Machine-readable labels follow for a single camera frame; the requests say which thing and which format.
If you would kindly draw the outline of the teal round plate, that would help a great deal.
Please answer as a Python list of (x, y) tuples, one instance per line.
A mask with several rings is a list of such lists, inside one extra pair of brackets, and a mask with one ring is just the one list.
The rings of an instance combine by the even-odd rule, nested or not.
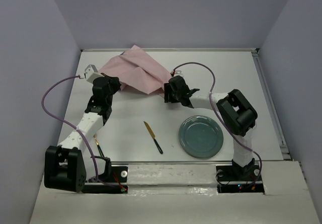
[(187, 118), (180, 126), (178, 139), (183, 150), (198, 159), (217, 155), (224, 143), (219, 124), (210, 117), (196, 115)]

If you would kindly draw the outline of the pink cloth placemat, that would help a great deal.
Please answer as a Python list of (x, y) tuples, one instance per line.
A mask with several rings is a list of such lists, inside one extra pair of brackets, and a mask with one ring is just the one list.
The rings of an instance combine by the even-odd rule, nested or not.
[(118, 77), (122, 89), (129, 86), (147, 95), (163, 93), (164, 84), (171, 78), (168, 70), (136, 45), (111, 58), (99, 72)]

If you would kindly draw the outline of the gold knife black handle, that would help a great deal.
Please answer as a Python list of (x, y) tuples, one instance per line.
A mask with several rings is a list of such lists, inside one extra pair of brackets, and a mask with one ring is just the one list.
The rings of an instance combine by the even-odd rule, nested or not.
[(154, 141), (154, 143), (155, 143), (155, 145), (156, 145), (156, 147), (157, 147), (157, 149), (158, 149), (159, 153), (160, 153), (160, 154), (163, 154), (164, 152), (163, 152), (163, 150), (162, 150), (161, 146), (159, 145), (158, 141), (156, 140), (156, 138), (155, 138), (155, 134), (154, 134), (154, 132), (152, 131), (152, 129), (151, 129), (151, 127), (150, 127), (150, 125), (149, 125), (146, 121), (144, 121), (143, 123), (144, 123), (144, 125), (145, 125), (145, 127), (146, 127), (146, 129), (147, 129), (148, 133), (150, 134), (151, 138), (153, 139), (153, 141)]

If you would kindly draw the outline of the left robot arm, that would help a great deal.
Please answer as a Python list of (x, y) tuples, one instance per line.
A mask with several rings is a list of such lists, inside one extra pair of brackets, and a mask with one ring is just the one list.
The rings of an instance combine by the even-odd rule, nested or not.
[[(110, 158), (96, 156), (91, 149), (90, 140), (105, 125), (112, 112), (113, 95), (120, 90), (118, 77), (104, 73), (92, 81), (92, 96), (89, 99), (83, 117), (77, 126), (60, 119), (73, 131), (57, 146), (49, 146), (45, 152), (44, 185), (47, 188), (71, 192), (81, 192), (85, 182), (102, 183), (111, 177)], [(83, 152), (89, 150), (94, 164), (94, 176), (87, 178)]]

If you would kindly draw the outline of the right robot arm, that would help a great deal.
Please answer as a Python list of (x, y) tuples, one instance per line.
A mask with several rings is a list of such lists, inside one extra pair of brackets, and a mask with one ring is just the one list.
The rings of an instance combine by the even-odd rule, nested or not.
[(201, 93), (199, 89), (190, 89), (182, 76), (170, 78), (164, 84), (165, 102), (181, 103), (184, 107), (213, 110), (223, 127), (233, 138), (233, 158), (230, 178), (242, 180), (253, 177), (250, 186), (261, 177), (262, 159), (252, 149), (252, 131), (256, 127), (258, 114), (240, 90), (229, 93)]

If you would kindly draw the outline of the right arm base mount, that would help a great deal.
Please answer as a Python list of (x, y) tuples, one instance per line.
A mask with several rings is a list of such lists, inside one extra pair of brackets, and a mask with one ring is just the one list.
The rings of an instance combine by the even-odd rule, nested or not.
[(246, 173), (238, 173), (232, 165), (216, 166), (217, 192), (219, 194), (265, 193), (260, 166), (251, 166)]

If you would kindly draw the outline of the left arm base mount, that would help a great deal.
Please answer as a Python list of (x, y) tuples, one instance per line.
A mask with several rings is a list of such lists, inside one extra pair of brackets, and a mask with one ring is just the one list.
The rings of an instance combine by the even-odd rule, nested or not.
[(82, 189), (84, 194), (127, 194), (128, 185), (128, 167), (127, 166), (112, 166), (111, 173), (103, 173), (99, 179), (103, 183), (93, 183), (88, 180)]

